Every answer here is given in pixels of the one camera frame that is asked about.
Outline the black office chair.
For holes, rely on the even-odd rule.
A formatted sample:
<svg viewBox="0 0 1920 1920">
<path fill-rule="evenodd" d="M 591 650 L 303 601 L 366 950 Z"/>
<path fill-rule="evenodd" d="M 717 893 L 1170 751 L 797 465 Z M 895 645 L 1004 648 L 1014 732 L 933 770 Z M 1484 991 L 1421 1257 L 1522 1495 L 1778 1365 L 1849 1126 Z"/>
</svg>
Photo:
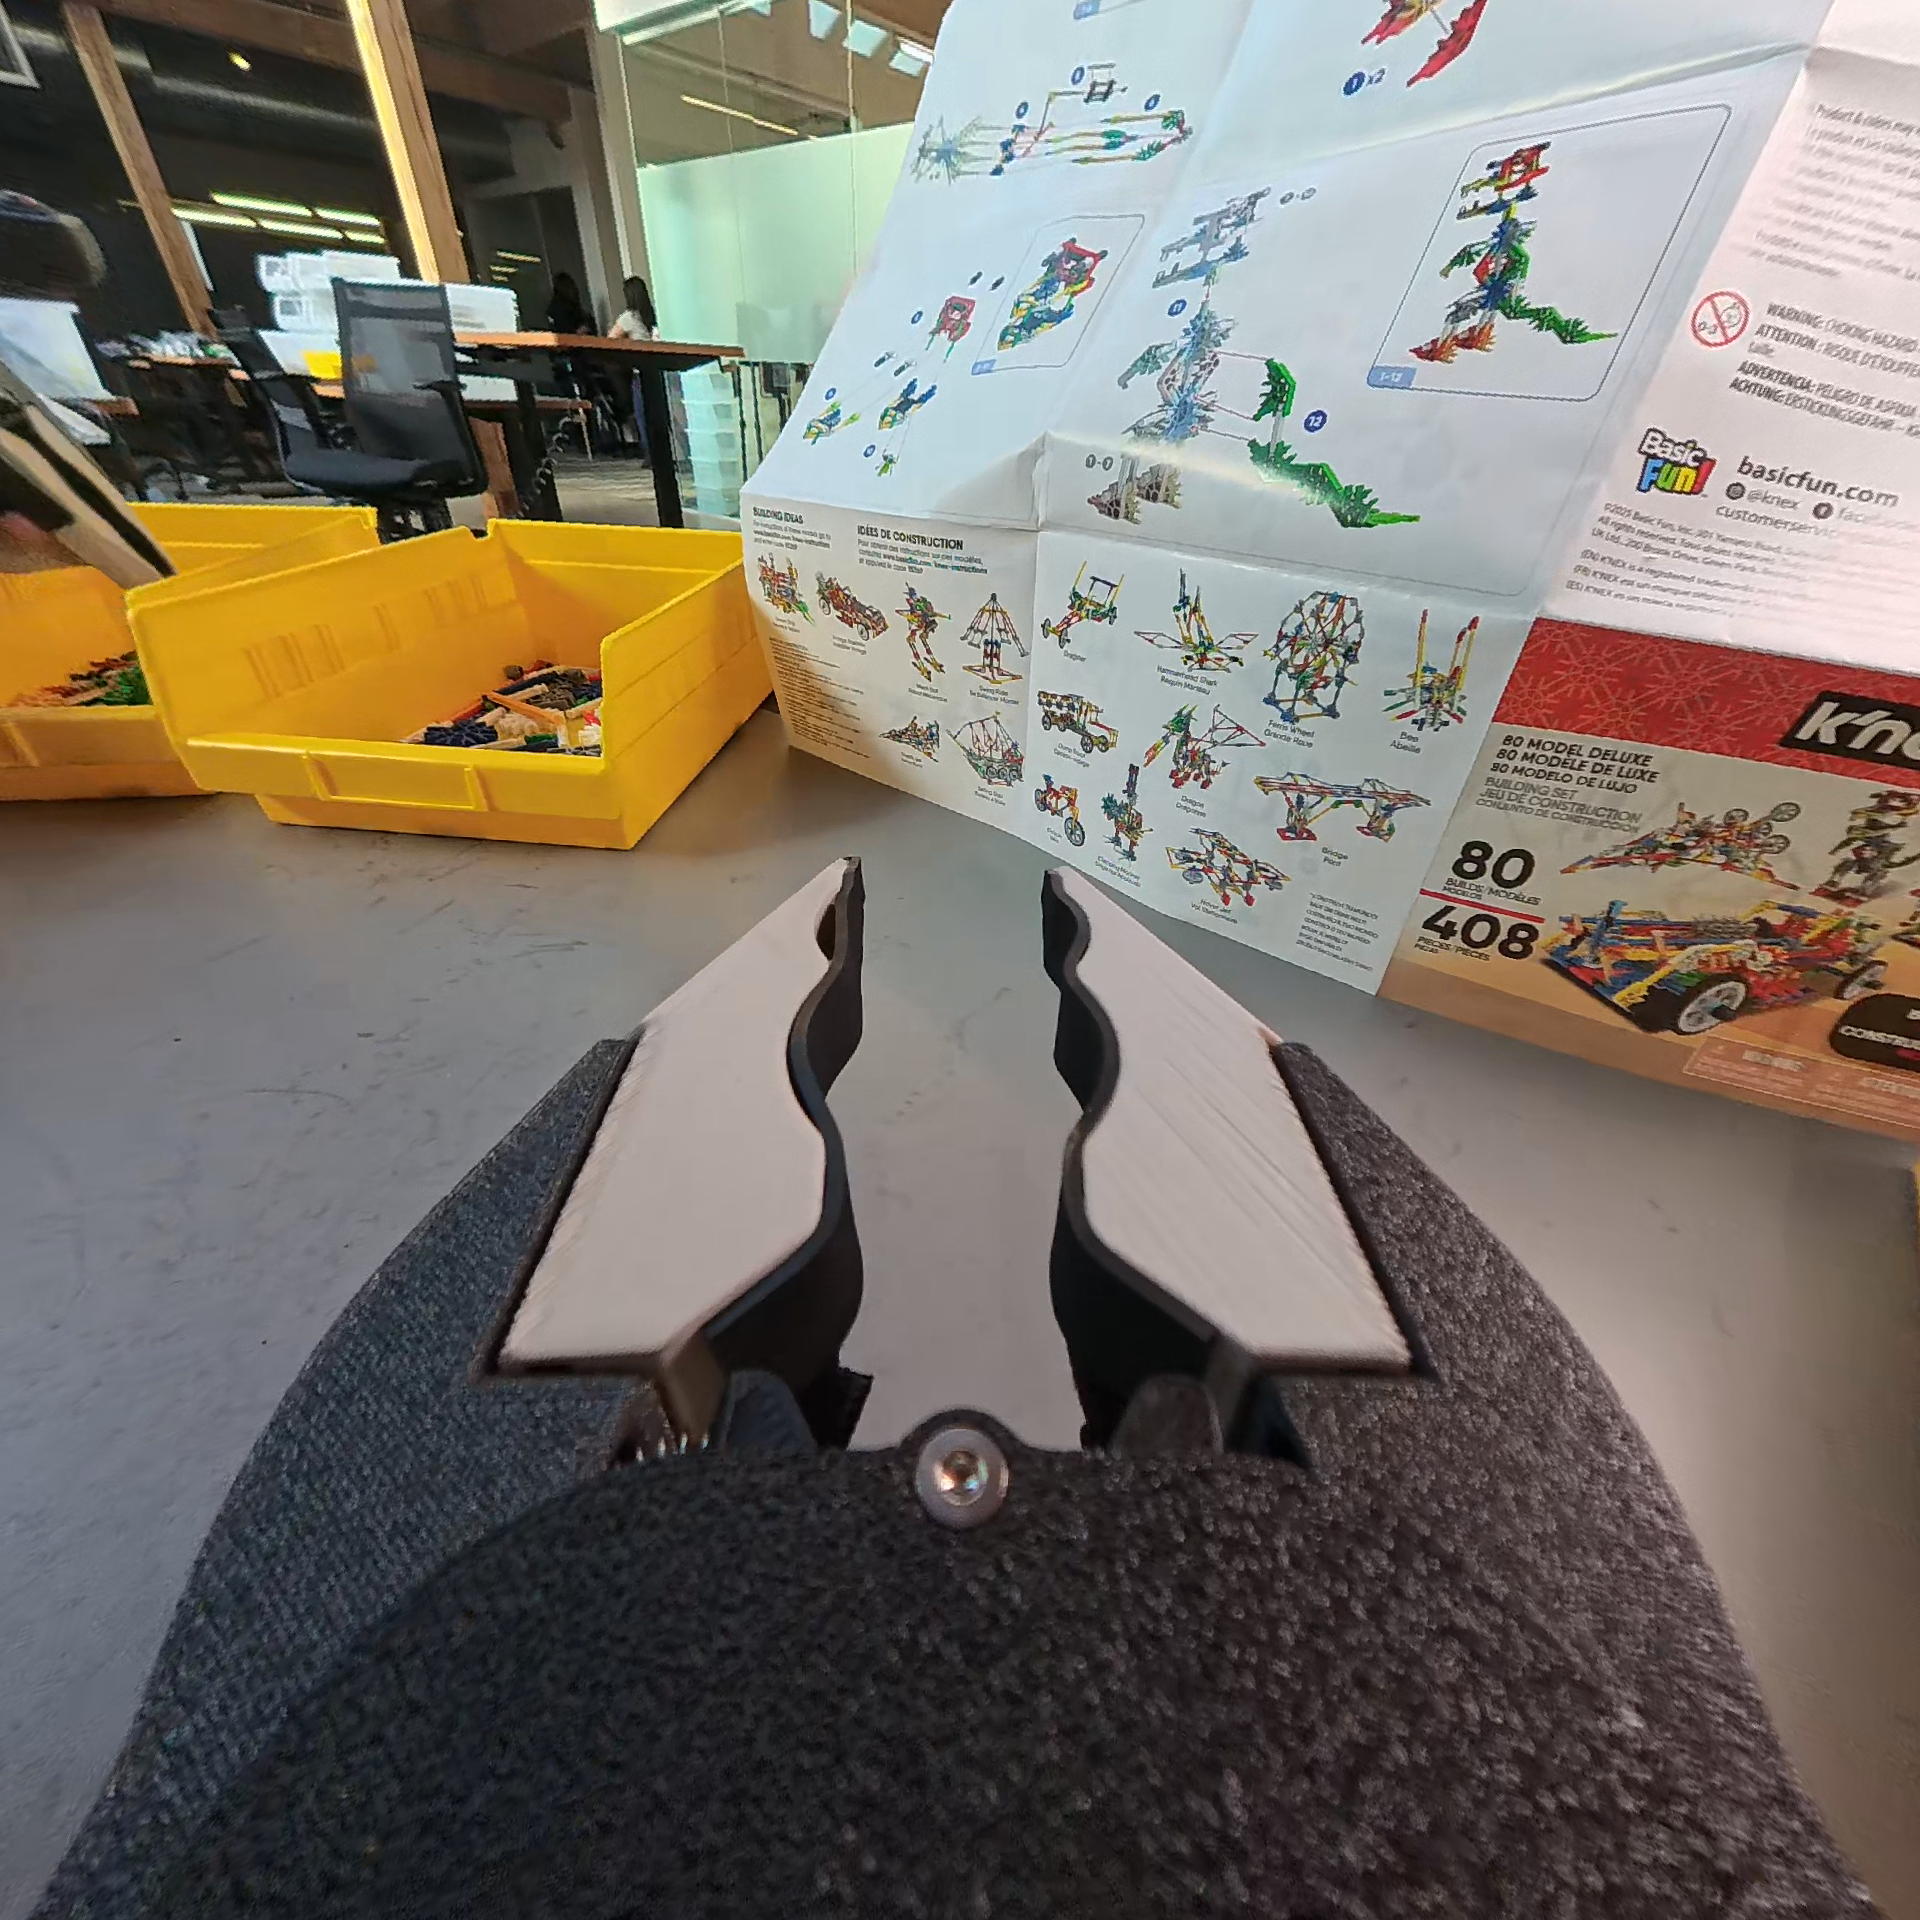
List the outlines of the black office chair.
<svg viewBox="0 0 1920 1920">
<path fill-rule="evenodd" d="M 331 284 L 342 353 L 342 434 L 316 400 L 316 383 L 289 375 L 254 327 L 221 327 L 247 373 L 284 478 L 374 513 L 383 543 L 450 528 L 447 505 L 490 487 L 465 409 L 447 297 L 436 284 Z"/>
</svg>

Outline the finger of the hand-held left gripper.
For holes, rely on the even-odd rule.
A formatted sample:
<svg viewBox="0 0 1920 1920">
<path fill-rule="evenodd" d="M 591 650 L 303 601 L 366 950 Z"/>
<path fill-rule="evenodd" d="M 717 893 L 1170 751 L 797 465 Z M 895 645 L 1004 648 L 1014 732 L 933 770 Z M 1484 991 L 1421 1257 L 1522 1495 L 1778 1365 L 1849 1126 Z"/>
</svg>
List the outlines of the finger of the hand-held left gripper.
<svg viewBox="0 0 1920 1920">
<path fill-rule="evenodd" d="M 94 569 L 119 589 L 175 573 L 85 446 L 3 368 L 3 570 L 52 569 Z"/>
</svg>

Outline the wooden table with black legs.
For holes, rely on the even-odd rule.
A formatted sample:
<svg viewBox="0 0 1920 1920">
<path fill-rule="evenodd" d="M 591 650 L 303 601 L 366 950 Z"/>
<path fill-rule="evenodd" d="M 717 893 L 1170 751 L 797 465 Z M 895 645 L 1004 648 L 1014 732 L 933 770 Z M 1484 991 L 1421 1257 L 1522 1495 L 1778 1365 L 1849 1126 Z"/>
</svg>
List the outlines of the wooden table with black legs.
<svg viewBox="0 0 1920 1920">
<path fill-rule="evenodd" d="M 734 365 L 735 344 L 637 342 L 601 333 L 535 330 L 455 330 L 455 344 L 490 376 L 515 386 L 515 446 L 522 453 L 518 503 L 531 519 L 561 521 L 561 494 L 546 458 L 546 438 L 538 413 L 538 357 L 622 365 L 639 380 L 639 418 L 647 434 L 647 464 L 655 484 L 655 521 L 666 530 L 683 528 L 683 503 L 670 446 L 666 376 L 706 365 Z"/>
</svg>

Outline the grey desk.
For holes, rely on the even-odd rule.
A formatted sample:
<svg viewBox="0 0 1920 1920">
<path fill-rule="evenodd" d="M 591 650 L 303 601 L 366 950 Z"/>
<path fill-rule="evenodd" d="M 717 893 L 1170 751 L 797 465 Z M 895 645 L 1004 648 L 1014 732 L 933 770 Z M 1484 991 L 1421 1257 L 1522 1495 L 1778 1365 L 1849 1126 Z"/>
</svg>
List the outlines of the grey desk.
<svg viewBox="0 0 1920 1920">
<path fill-rule="evenodd" d="M 633 853 L 4 807 L 4 1916 L 121 1744 L 257 1436 L 518 1114 L 835 857 L 866 1028 L 831 1090 L 868 1264 L 857 1442 L 1067 1447 L 1045 1288 L 1075 1104 L 1045 854 L 743 726 Z M 1310 1045 L 1525 1262 L 1711 1560 L 1771 1717 L 1915 1916 L 1915 1210 L 1892 1141 L 1596 1066 L 1143 916 Z"/>
</svg>

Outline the folded building instruction booklet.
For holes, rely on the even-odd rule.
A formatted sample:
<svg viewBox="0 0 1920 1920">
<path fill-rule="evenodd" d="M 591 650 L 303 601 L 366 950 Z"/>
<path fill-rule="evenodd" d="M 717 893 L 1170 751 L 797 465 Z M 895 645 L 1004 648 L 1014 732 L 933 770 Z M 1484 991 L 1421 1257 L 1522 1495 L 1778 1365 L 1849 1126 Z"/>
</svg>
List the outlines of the folded building instruction booklet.
<svg viewBox="0 0 1920 1920">
<path fill-rule="evenodd" d="M 794 748 L 1373 991 L 1550 617 L 1915 672 L 1915 5 L 953 5 Z"/>
</svg>

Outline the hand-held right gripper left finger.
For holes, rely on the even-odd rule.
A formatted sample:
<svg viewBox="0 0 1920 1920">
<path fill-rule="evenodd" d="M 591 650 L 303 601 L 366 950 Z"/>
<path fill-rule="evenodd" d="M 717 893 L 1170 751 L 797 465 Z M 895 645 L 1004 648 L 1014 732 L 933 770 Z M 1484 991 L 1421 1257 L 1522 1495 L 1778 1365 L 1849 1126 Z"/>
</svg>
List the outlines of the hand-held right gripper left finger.
<svg viewBox="0 0 1920 1920">
<path fill-rule="evenodd" d="M 767 1375 L 817 1449 L 870 1380 L 849 1156 L 828 1094 L 861 1038 L 863 882 L 835 858 L 622 1045 L 545 1205 L 497 1334 L 499 1375 L 637 1380 L 675 1438 Z"/>
</svg>

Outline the yellow plastic bin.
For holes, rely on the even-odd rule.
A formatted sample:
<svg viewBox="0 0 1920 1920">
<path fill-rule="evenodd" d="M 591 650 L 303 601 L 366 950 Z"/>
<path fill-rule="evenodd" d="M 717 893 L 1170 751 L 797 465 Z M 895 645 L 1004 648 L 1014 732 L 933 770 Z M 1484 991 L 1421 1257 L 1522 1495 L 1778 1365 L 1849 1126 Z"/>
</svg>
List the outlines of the yellow plastic bin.
<svg viewBox="0 0 1920 1920">
<path fill-rule="evenodd" d="M 194 784 L 277 824 L 628 850 L 772 694 L 739 534 L 499 519 L 131 610 Z M 538 661 L 601 674 L 599 758 L 405 742 Z"/>
<path fill-rule="evenodd" d="M 367 506 L 135 503 L 132 513 L 175 566 L 123 592 L 90 566 L 4 575 L 3 693 L 61 681 L 85 662 L 137 653 L 132 602 L 162 602 L 378 543 Z M 174 799 L 201 789 L 151 703 L 143 708 L 3 708 L 3 799 Z"/>
</svg>

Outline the building set cardboard box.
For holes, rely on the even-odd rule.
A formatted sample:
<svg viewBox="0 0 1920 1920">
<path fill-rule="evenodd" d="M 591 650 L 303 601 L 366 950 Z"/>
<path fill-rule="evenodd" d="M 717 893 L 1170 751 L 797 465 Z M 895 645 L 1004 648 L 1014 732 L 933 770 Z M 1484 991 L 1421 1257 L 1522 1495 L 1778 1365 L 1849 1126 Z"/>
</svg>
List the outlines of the building set cardboard box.
<svg viewBox="0 0 1920 1920">
<path fill-rule="evenodd" d="M 1533 621 L 1380 994 L 1917 1138 L 1915 661 Z"/>
</svg>

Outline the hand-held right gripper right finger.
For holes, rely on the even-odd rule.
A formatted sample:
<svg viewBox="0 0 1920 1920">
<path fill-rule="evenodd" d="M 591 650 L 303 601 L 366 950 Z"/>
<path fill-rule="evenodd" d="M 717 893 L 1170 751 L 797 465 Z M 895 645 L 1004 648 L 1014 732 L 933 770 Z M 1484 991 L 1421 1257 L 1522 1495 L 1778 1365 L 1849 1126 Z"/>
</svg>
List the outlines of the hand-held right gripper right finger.
<svg viewBox="0 0 1920 1920">
<path fill-rule="evenodd" d="M 1414 1333 L 1283 1038 L 1084 872 L 1041 895 L 1077 1101 L 1047 1284 L 1089 1449 L 1157 1418 L 1301 1453 L 1289 1378 L 1414 1378 Z"/>
</svg>

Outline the stack of clear storage boxes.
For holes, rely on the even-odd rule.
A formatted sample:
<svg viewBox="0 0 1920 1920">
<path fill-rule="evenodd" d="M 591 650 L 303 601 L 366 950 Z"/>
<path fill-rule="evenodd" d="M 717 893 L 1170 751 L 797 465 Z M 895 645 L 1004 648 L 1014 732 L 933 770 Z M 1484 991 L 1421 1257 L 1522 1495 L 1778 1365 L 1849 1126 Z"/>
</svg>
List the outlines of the stack of clear storage boxes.
<svg viewBox="0 0 1920 1920">
<path fill-rule="evenodd" d="M 746 484 L 731 368 L 701 364 L 666 376 L 670 444 L 689 521 L 735 521 Z"/>
</svg>

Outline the pile of colourful building pieces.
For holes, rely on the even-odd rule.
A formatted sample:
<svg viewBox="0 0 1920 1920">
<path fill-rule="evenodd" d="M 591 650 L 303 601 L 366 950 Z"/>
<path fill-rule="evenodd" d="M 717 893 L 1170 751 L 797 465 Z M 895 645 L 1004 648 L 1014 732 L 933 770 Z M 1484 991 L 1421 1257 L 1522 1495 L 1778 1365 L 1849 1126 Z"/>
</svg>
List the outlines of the pile of colourful building pieces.
<svg viewBox="0 0 1920 1920">
<path fill-rule="evenodd" d="M 604 679 L 596 669 L 538 661 L 450 718 L 410 734 L 410 748 L 599 758 Z"/>
<path fill-rule="evenodd" d="M 135 650 L 85 662 L 61 681 L 23 688 L 4 697 L 3 708 L 13 711 L 83 711 L 83 708 L 143 708 L 154 694 Z"/>
</svg>

